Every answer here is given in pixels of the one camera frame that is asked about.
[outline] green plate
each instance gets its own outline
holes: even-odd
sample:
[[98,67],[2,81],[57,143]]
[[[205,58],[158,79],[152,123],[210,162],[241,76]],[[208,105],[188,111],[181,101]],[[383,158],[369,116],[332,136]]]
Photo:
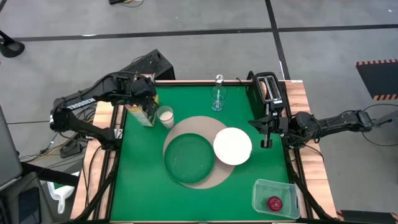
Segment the green plate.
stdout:
[[164,154],[167,172],[183,184],[197,184],[205,180],[214,168],[215,159],[211,144],[198,134],[177,136]]

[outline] white plate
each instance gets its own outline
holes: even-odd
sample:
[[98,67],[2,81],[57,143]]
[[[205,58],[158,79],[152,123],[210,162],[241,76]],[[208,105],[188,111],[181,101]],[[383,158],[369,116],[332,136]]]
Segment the white plate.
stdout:
[[249,159],[252,144],[244,131],[238,128],[225,128],[216,135],[213,148],[219,160],[236,166]]

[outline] white object on floor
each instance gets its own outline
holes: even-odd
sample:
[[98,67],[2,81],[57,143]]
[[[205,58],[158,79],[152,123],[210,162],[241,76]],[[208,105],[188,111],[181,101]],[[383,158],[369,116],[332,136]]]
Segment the white object on floor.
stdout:
[[63,186],[55,189],[53,182],[47,182],[49,192],[54,200],[58,201],[58,214],[62,214],[65,211],[65,200],[70,197],[75,189],[72,186]]
[[238,128],[225,128],[216,135],[213,148],[219,160],[236,166],[249,159],[252,144],[244,131]]

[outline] floor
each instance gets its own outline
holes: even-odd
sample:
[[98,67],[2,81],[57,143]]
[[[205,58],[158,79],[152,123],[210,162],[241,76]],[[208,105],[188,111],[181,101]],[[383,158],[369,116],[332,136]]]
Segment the floor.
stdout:
[[[0,103],[10,123],[48,120],[56,97],[159,49],[178,79],[246,78],[253,70],[303,80],[312,113],[326,118],[377,103],[355,63],[398,58],[397,24],[396,0],[145,0],[137,8],[107,0],[8,0],[0,28],[26,50],[0,56]],[[369,113],[377,118],[393,109]],[[53,136],[48,123],[9,128],[21,155],[37,153]],[[397,143],[391,126],[367,136]],[[375,146],[358,133],[328,136],[320,145],[337,209],[398,213],[398,146]],[[58,161],[49,156],[36,164]]]

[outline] red ball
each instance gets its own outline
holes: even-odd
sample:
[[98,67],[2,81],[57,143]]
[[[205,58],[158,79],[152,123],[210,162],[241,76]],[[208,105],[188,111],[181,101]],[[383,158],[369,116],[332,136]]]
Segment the red ball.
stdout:
[[279,197],[272,196],[268,199],[267,206],[271,211],[278,212],[282,209],[284,204],[282,203],[282,200]]

